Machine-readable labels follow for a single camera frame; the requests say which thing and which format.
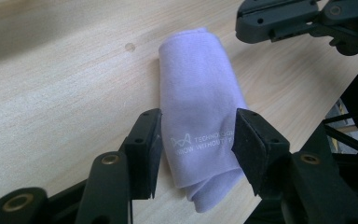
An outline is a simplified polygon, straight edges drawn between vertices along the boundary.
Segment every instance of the wooden table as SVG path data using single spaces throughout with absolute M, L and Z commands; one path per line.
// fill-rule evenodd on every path
M 53 195 L 118 150 L 138 115 L 158 107 L 158 47 L 205 26 L 221 38 L 250 108 L 299 150 L 358 73 L 329 38 L 248 45 L 235 37 L 241 0 L 0 0 L 0 197 L 37 186 Z M 197 214 L 163 155 L 154 201 L 134 223 L 243 223 L 259 199 L 243 179 Z

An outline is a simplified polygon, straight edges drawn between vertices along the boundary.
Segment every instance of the screw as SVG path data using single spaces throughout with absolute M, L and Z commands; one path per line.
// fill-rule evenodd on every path
M 119 159 L 120 159 L 120 157 L 117 155 L 108 155 L 108 156 L 103 157 L 101 162 L 105 165 L 110 165 L 110 164 L 117 163 Z
M 31 203 L 34 200 L 34 195 L 30 193 L 24 193 L 17 195 L 13 198 L 11 198 L 9 201 L 7 201 L 2 209 L 5 212 L 14 212 L 21 210 L 25 205 L 28 203 Z
M 330 7 L 330 13 L 334 16 L 341 14 L 341 7 L 338 6 Z

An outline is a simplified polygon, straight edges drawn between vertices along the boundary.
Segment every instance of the wood grain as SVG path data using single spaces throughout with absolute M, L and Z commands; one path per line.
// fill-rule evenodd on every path
M 221 38 L 251 109 L 301 148 L 358 73 L 328 38 L 248 45 L 235 37 L 241 1 L 0 0 L 0 197 L 37 186 L 53 195 L 117 150 L 138 115 L 159 105 L 158 47 L 205 26 Z M 258 204 L 243 179 L 197 214 L 165 156 L 154 201 L 134 223 L 243 223 Z

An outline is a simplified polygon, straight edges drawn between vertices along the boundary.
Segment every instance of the microfiber cloth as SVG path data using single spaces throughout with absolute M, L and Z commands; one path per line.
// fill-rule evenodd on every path
M 196 211 L 215 207 L 244 177 L 231 151 L 237 108 L 247 108 L 219 39 L 206 29 L 159 48 L 162 140 L 174 184 Z

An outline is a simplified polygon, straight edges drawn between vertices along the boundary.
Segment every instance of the printed logo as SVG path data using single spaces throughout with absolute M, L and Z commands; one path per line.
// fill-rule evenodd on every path
M 171 138 L 171 142 L 173 147 L 183 147 L 185 143 L 189 143 L 191 145 L 190 134 L 187 133 L 184 139 L 175 140 L 174 138 Z

